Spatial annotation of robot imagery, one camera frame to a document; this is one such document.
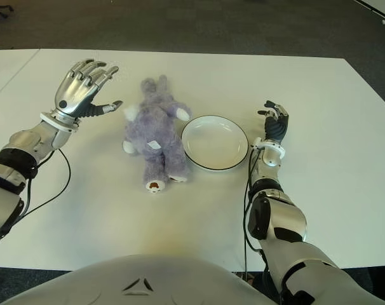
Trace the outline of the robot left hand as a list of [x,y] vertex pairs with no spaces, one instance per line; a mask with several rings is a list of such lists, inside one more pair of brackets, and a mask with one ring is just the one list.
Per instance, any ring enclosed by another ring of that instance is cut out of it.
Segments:
[[60,83],[55,94],[56,110],[74,119],[101,116],[116,111],[122,101],[94,105],[93,99],[119,71],[112,66],[105,70],[105,62],[85,59],[74,64]]

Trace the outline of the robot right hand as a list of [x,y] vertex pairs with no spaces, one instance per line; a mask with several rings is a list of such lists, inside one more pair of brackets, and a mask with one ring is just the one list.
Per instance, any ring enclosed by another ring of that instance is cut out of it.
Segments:
[[266,140],[281,144],[287,129],[289,115],[282,105],[267,100],[264,104],[267,110],[259,110],[258,114],[265,117],[264,131]]

